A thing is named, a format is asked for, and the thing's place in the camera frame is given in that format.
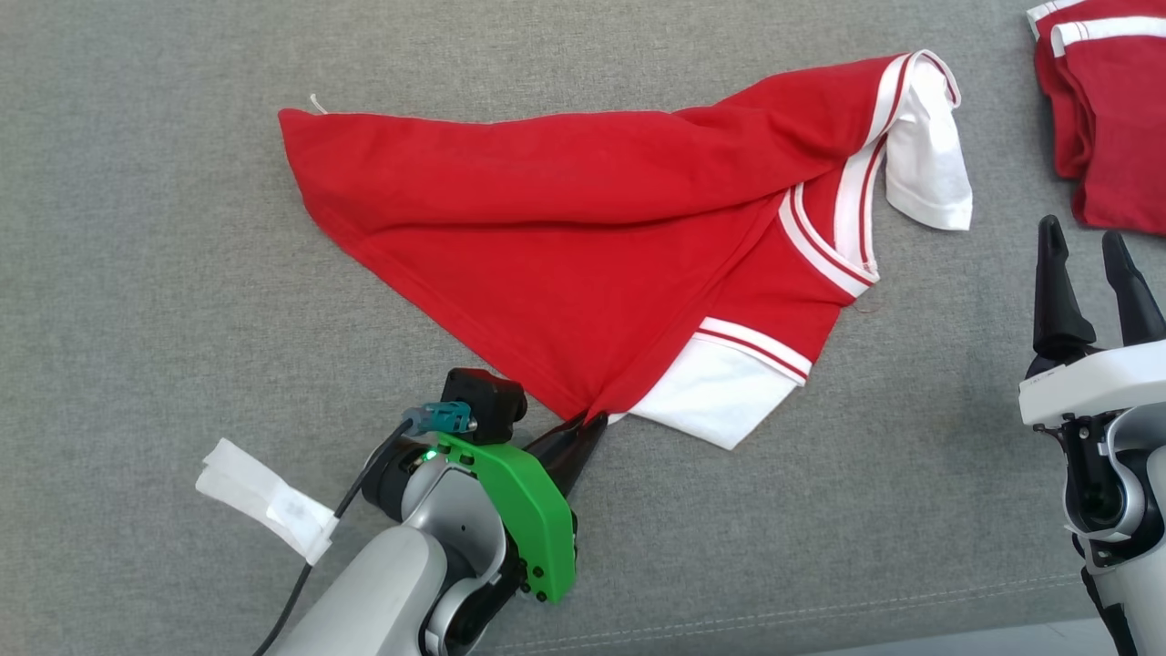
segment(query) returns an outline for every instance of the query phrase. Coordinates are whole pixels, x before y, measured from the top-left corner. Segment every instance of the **white sleeve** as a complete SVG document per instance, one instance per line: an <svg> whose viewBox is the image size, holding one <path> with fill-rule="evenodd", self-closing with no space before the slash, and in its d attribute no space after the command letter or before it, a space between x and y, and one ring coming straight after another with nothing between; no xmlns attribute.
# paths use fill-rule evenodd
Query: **white sleeve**
<svg viewBox="0 0 1166 656"><path fill-rule="evenodd" d="M943 71L920 59L887 133L886 199L925 225L968 230L971 184L948 93Z"/></svg>

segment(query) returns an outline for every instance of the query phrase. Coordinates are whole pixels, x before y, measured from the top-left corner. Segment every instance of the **red fabric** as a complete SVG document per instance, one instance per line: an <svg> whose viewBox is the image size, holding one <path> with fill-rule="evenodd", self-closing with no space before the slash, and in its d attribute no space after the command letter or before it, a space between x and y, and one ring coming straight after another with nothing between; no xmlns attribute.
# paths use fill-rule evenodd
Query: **red fabric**
<svg viewBox="0 0 1166 656"><path fill-rule="evenodd" d="M280 124L304 205L342 248L557 415L623 412L710 313L791 324L759 315L759 295L803 303L781 339L816 358L852 296L796 253L777 210L812 178L833 198L893 59L674 113L471 125L283 110Z"/></svg>
<svg viewBox="0 0 1166 656"><path fill-rule="evenodd" d="M1163 0L1086 0L1058 9L1037 21L1037 50L1034 54L1037 79L1053 107L1053 163L1058 175L1080 178L1093 156L1093 117L1082 90L1065 69L1063 57L1053 56L1049 34L1053 27L1073 21L1089 21L1116 16L1163 16Z"/></svg>
<svg viewBox="0 0 1166 656"><path fill-rule="evenodd" d="M1166 234L1166 38L1079 41L1061 59L1088 99L1093 136L1073 213L1097 227Z"/></svg>

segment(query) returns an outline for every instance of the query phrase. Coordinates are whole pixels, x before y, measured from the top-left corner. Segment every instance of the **blue connector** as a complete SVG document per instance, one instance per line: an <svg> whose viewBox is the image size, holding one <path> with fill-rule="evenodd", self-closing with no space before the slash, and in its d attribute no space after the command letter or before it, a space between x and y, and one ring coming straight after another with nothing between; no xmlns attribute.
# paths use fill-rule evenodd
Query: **blue connector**
<svg viewBox="0 0 1166 656"><path fill-rule="evenodd" d="M413 425L403 433L407 438L435 432L457 436L478 428L478 423L470 416L470 407L458 401L410 408L405 411L403 419L413 421Z"/></svg>

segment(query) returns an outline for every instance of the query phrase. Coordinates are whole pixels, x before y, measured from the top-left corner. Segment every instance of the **white stripe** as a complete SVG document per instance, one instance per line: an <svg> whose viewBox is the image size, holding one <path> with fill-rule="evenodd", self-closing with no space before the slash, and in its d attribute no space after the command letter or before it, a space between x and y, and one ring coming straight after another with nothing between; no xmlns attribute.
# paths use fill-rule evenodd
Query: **white stripe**
<svg viewBox="0 0 1166 656"><path fill-rule="evenodd" d="M874 148L874 151L870 155L872 160L868 160L870 165L871 176L866 178L866 195L863 200L863 206L859 209L862 216L866 217L866 220L861 221L863 225L863 244L866 245L866 252L870 254L871 259L866 262L868 269L878 280L878 263L874 261L874 178L878 177L878 167L883 164L883 158L886 156L886 147Z"/></svg>
<svg viewBox="0 0 1166 656"><path fill-rule="evenodd" d="M1052 2L1045 2L1039 7L1033 7L1025 12L1028 16L1028 27L1032 28L1032 37L1040 40L1040 33L1037 31L1037 23L1049 14L1055 14L1061 9L1072 7L1074 5L1080 5L1086 0L1053 0Z"/></svg>
<svg viewBox="0 0 1166 656"><path fill-rule="evenodd" d="M737 344L732 340L725 340L724 338L717 338L716 336L707 336L704 333L694 333L693 339L698 343L709 343L711 345L719 345L722 347L730 348L735 352L743 353L747 357L757 359L760 362L764 362L765 365L768 365L779 374L786 376L787 379L796 383L799 388L806 386L806 376L802 376L801 374L794 372L793 369L786 367L785 365L781 365L780 362L773 360L772 358L767 358L764 353L757 350L751 350L747 346Z"/></svg>
<svg viewBox="0 0 1166 656"><path fill-rule="evenodd" d="M1062 23L1053 28L1053 56L1063 57L1065 49L1079 41L1097 41L1117 36L1157 36L1166 38L1166 19L1125 16L1121 19Z"/></svg>
<svg viewBox="0 0 1166 656"><path fill-rule="evenodd" d="M871 118L871 128L866 133L866 143L883 135L883 126L887 125L891 119L891 110L894 108L894 99L899 93L899 73L902 72L907 58L914 56L918 56L918 52L915 55L900 55L883 71L883 77L878 82L874 115Z"/></svg>
<svg viewBox="0 0 1166 656"><path fill-rule="evenodd" d="M798 223L794 219L793 210L791 209L791 196L794 191L787 191L786 197L781 199L781 206L778 207L778 217L781 220L781 226L785 228L786 234L789 235L789 240L793 241L794 247L806 258L806 260L816 268L822 275L826 275L831 282L837 284L842 290L847 291L851 296L858 297L859 294L866 290L869 284L855 280L847 273L844 273L834 261L829 260L822 253L817 252L813 245L810 245L809 239L802 233L801 228L798 227Z"/></svg>
<svg viewBox="0 0 1166 656"><path fill-rule="evenodd" d="M714 333L721 333L722 336L729 336L730 338L737 338L751 345L757 345L761 351L788 362L789 367L793 367L802 375L809 374L809 359L765 333L753 331L752 327L731 320L712 318L711 316L701 322L701 327L704 327L705 331L712 331Z"/></svg>
<svg viewBox="0 0 1166 656"><path fill-rule="evenodd" d="M838 254L838 252L834 249L834 246L827 244L826 239L823 239L822 235L817 233L817 230L814 228L814 224L809 221L809 213L806 211L806 205L802 204L802 198L805 197L803 193L805 188L806 188L805 184L799 184L798 186L794 186L794 209L796 210L794 212L794 219L798 221L798 225L802 227L802 231L806 234L808 234L809 238L815 244L817 244L819 246L822 247L822 249L826 251L827 258L830 259L835 263L835 266L844 270L854 271L856 275L865 280L868 285L878 282L878 275L871 274L869 270L863 268L862 264L854 263L847 258Z"/></svg>
<svg viewBox="0 0 1166 656"><path fill-rule="evenodd" d="M834 249L848 261L863 261L863 240L870 242L870 234L862 233L863 181L876 147L878 147L878 141L869 143L847 160L847 164L842 167L838 196L834 200ZM866 221L868 230L870 230L870 220Z"/></svg>

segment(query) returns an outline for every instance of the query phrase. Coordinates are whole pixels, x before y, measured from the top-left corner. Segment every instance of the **couch seam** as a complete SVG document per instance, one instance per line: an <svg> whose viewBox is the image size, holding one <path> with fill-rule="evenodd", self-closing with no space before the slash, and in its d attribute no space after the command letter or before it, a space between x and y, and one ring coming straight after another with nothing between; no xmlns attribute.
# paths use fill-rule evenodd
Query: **couch seam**
<svg viewBox="0 0 1166 656"><path fill-rule="evenodd" d="M1069 583L1073 583L1073 581L1065 581L1065 583L1059 583L1059 584L1053 584L1053 585L1044 585L1044 586L1033 586L1033 587L1027 587L1027 588L1023 588L1023 590L1002 591L1002 592L996 592L996 593L989 593L989 594L985 594L985 595L967 595L967 593L981 592L981 591L985 591L985 590L992 590L992 588L999 588L999 587L1007 587L1007 586L1017 586L1017 585L1025 585L1025 584L1035 584L1035 583L1041 583L1041 581L1054 581L1054 580L1059 580L1059 579L1061 579L1061 580L1063 580L1063 579L1074 579L1075 580L1076 577L1077 577L1076 574L1055 574L1055 576L1049 576L1049 577L1039 577L1039 578L1034 578L1034 579L1020 579L1020 580L1016 580L1016 581L1005 581L1005 583L1000 583L1000 584L992 584L992 585L986 585L986 586L969 587L969 588L955 590L955 591L947 591L947 592L933 592L933 593L928 593L928 594L916 594L916 595L911 595L911 597L899 597L899 598L894 598L894 599L883 599L883 600L874 600L874 601L863 601L863 602L858 602L858 604L841 604L841 605L836 605L836 606L820 606L820 607L815 607L815 608L800 608L800 609L795 609L795 611L778 611L778 612L773 612L773 613L760 613L760 614L754 614L754 615L740 615L740 616L737 616L737 618L726 618L726 619L721 619L721 620L704 620L704 621L701 621L701 622L682 622L682 623L676 623L676 625L666 625L666 626L661 626L661 627L647 627L647 628L640 628L640 629L626 629L626 630L607 632L607 633L599 633L599 634L586 634L586 635L571 636L571 637L560 637L560 639L552 639L552 640L538 640L538 641L532 641L532 642L520 642L520 643L514 643L514 644L503 644L503 646L499 646L499 647L491 647L491 648L487 649L487 651L496 651L496 650L497 651L504 651L504 650L515 649L515 648L521 648L521 647L550 646L550 644L557 644L557 643L562 643L562 642L576 642L576 641L584 641L584 640L602 639L602 637L614 637L614 636L623 636L623 635L632 635L632 634L639 634L639 633L669 632L672 629L690 629L690 628L703 627L703 626L709 626L709 625L723 625L723 623L730 623L730 622L743 622L743 621L750 621L750 620L761 620L761 619L767 619L767 618L780 618L780 616L787 616L787 615L806 615L806 614L810 614L810 613L822 613L822 612L827 612L827 611L847 611L847 609L854 609L854 608L865 608L868 606L880 606L880 605L888 605L888 604L900 604L900 602L904 602L904 601L919 601L919 600L922 600L922 599L933 599L935 597L947 597L947 595L953 595L953 594L963 595L963 597L960 597L960 598L956 598L956 599L950 599L950 600L942 600L942 601L934 601L934 602L926 602L926 604L915 604L915 605L906 605L906 606L900 605L900 606L894 606L893 608L863 609L863 611L851 612L851 613L836 613L836 614L827 614L827 615L814 615L813 618L796 618L794 620L784 620L784 621L778 621L778 622L757 622L757 623L753 623L753 625L745 625L745 626L739 626L739 627L724 627L724 628L717 628L717 629L704 629L704 630L698 630L698 632L673 632L673 633L667 633L667 634L661 634L661 635L655 635L655 636L644 636L644 637L635 637L635 639L628 639L628 640L600 641L600 642L585 643L585 644L575 644L575 646L567 646L567 647L556 647L556 648L547 648L547 649L526 650L526 651L514 653L514 656L518 656L519 654L548 653L548 651L556 651L556 650L564 650L564 649L576 649L576 648L583 648L583 647L596 647L596 646L602 646L602 644L620 644L620 643L634 642L634 641L639 641L639 640L652 640L652 639L673 637L673 636L680 636L680 635L700 635L700 634L704 634L704 633L715 633L715 632L718 632L718 630L732 630L732 629L743 629L743 628L751 628L751 627L758 627L758 626L782 625L782 623L791 623L791 622L796 622L796 621L820 620L820 619L829 619L829 618L837 618L837 616L857 615L857 614L863 614L863 613L877 613L877 612L880 612L880 611L890 611L890 609L919 608L919 607L923 607L923 606L934 606L934 605L939 605L939 604L950 604L950 602L954 602L954 601L967 601L967 600L974 600L974 599L983 599L985 597L996 597L996 595L1000 595L1000 594L1014 594L1014 593L1028 592L1028 591L1033 591L1033 590L1045 590L1045 588L1051 588L1051 587L1060 587L1060 586L1063 586L1063 585L1068 585Z"/></svg>

